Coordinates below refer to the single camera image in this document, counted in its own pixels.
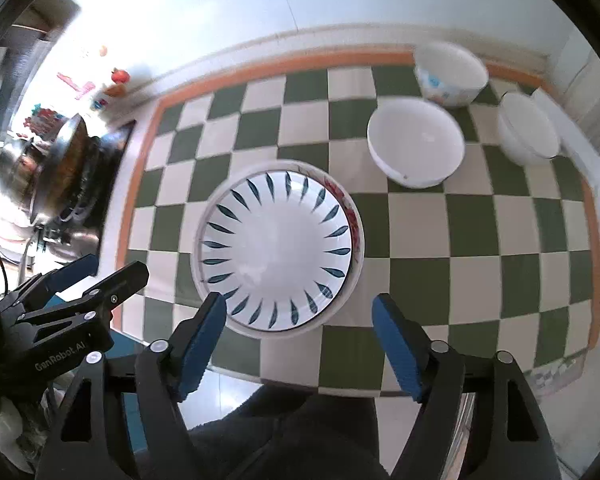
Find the plain white bowl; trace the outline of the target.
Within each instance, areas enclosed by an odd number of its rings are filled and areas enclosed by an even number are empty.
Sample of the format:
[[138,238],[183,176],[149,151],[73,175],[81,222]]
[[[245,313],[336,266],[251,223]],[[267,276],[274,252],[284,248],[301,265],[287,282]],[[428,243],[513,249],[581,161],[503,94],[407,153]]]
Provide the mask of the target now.
[[460,168],[463,131],[441,106],[422,98],[396,98],[378,105],[367,124],[367,144],[376,166],[404,188],[432,188]]

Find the white bowl dark rim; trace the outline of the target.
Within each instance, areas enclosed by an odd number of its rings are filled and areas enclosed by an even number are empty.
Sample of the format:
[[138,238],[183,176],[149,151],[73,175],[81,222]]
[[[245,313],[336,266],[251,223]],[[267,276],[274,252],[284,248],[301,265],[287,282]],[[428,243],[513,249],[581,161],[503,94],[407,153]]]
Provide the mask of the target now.
[[498,104],[498,138],[518,166],[539,165],[558,155],[560,141],[550,118],[530,96],[505,92]]

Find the dotted white bowl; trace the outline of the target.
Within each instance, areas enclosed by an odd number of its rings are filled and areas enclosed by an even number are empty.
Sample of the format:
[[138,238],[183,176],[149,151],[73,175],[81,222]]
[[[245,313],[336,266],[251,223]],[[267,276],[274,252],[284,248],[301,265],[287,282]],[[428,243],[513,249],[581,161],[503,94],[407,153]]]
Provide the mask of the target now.
[[489,82],[489,72],[480,58],[458,44],[420,44],[414,51],[414,62],[422,96],[446,108],[468,106]]

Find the black wok pan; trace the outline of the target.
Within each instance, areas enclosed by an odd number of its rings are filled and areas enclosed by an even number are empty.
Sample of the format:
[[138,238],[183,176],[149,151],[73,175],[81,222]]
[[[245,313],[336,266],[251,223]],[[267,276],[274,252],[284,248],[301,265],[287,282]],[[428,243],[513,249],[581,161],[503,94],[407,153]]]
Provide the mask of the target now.
[[35,178],[29,214],[34,226],[50,222],[76,206],[87,155],[94,141],[80,114],[60,128]]

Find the stainless steel steamer pot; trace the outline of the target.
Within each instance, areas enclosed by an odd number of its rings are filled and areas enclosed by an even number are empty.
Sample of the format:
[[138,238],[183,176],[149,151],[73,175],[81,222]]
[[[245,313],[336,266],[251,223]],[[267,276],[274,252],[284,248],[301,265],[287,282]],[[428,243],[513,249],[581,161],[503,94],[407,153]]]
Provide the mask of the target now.
[[0,148],[0,193],[18,209],[31,209],[45,155],[30,140],[11,140]]

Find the gold ingot wall sticker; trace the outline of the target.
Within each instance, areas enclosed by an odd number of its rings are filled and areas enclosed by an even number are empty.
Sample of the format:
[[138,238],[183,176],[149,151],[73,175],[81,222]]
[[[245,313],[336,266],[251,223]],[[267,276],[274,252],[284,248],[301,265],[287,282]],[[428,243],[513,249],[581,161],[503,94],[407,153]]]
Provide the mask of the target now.
[[126,87],[125,84],[113,84],[104,90],[106,96],[110,96],[110,98],[122,98],[122,96],[126,95]]

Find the orange fruit wall sticker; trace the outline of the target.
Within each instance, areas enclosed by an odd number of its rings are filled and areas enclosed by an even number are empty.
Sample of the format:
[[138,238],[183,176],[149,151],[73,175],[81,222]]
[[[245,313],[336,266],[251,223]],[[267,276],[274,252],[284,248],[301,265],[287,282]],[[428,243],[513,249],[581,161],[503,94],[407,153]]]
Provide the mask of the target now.
[[111,80],[115,84],[127,84],[131,79],[130,74],[126,70],[117,70],[111,72]]

